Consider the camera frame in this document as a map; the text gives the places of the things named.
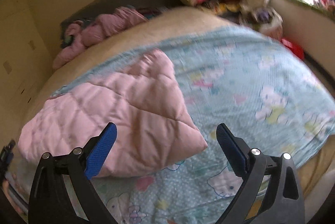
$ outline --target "metal screw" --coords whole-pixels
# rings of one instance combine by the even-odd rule
[[[49,152],[45,152],[45,153],[43,153],[42,158],[43,159],[48,159],[49,156],[50,156],[50,153]]]
[[[80,153],[82,153],[82,149],[81,148],[75,148],[74,150],[73,150],[73,154],[75,154],[75,155],[79,155]]]
[[[259,155],[259,154],[261,154],[261,151],[258,148],[253,148],[251,150],[251,153],[254,154],[254,155]]]
[[[284,153],[284,154],[283,154],[283,157],[284,157],[286,160],[291,159],[291,155],[290,155],[289,153]]]

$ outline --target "blanket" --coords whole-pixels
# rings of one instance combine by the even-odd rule
[[[174,64],[187,111],[208,148],[146,176],[93,178],[94,188],[119,223],[215,223],[241,184],[216,141],[220,123],[267,155],[289,152],[298,168],[334,134],[334,99],[278,41],[231,26],[170,38],[155,47]],[[150,49],[139,47],[114,56],[53,96],[96,75],[118,71]],[[66,184],[77,214],[84,217],[71,182]],[[26,185],[29,189],[31,179]],[[264,180],[260,195],[265,189]]]
[[[38,164],[45,151],[57,156],[83,147],[108,122],[118,136],[101,177],[147,175],[207,147],[187,113],[172,62],[157,49],[121,72],[96,75],[47,100],[23,127],[18,147]]]

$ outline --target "blue gripper pad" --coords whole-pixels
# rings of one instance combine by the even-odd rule
[[[217,126],[216,139],[235,175],[243,178],[247,174],[247,159],[234,138],[234,135],[224,123]]]
[[[86,159],[85,175],[89,180],[99,174],[103,163],[116,140],[117,129],[115,124],[108,123],[103,131],[103,136],[97,142],[93,150],[91,150]]]

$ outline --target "bed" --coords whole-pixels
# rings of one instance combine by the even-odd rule
[[[208,149],[144,177],[94,178],[93,186],[116,220],[214,223],[238,188],[215,140],[215,128],[224,122],[236,136],[268,155],[292,154],[308,221],[334,184],[334,100],[308,67],[278,42],[219,17],[193,8],[175,8],[89,48],[51,76],[25,121],[39,112],[51,94],[66,93],[85,82],[92,76],[91,69],[102,62],[109,64],[114,57],[109,65],[115,61],[126,64],[129,56],[136,57],[152,47],[163,50],[173,62],[187,110]],[[197,54],[207,57],[203,64]],[[215,59],[208,62],[213,55]],[[206,79],[198,83],[208,70],[215,71],[209,74],[214,75],[214,86],[207,85]],[[278,104],[271,115],[264,115],[262,109],[267,106],[267,97]],[[18,182],[27,193],[34,168],[24,159],[19,163]],[[227,185],[217,188],[217,179],[222,178]],[[66,184],[77,214],[85,217],[71,183],[66,180]],[[224,192],[222,187],[235,190]],[[250,215],[257,212],[265,188],[266,180]]]

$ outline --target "pink fabric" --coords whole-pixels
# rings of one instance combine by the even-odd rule
[[[103,27],[99,23],[96,23],[96,21],[84,29],[81,34],[83,38],[82,43],[87,47],[96,45],[106,39]]]
[[[83,147],[108,122],[116,124],[118,136],[100,176],[146,175],[207,148],[187,113],[173,64],[160,50],[48,99],[23,127],[18,147],[37,164],[46,151],[56,156]]]
[[[103,27],[106,37],[113,36],[146,21],[147,19],[135,9],[126,7],[117,8],[114,14],[101,14],[96,19],[96,22]]]
[[[101,14],[97,19],[83,31],[81,30],[82,21],[75,21],[68,26],[65,35],[74,35],[75,40],[71,46],[67,46],[56,56],[52,68],[57,70],[63,65],[73,60],[86,48],[96,45],[128,28],[146,22],[147,19],[135,9],[120,7],[114,14]]]
[[[65,36],[77,35],[80,32],[81,32],[81,21],[75,21],[67,27],[65,31]]]
[[[72,45],[67,46],[58,53],[52,63],[52,68],[54,70],[61,68],[66,63],[76,58],[79,54],[83,53],[86,49],[87,47],[82,43],[81,34],[77,34]]]

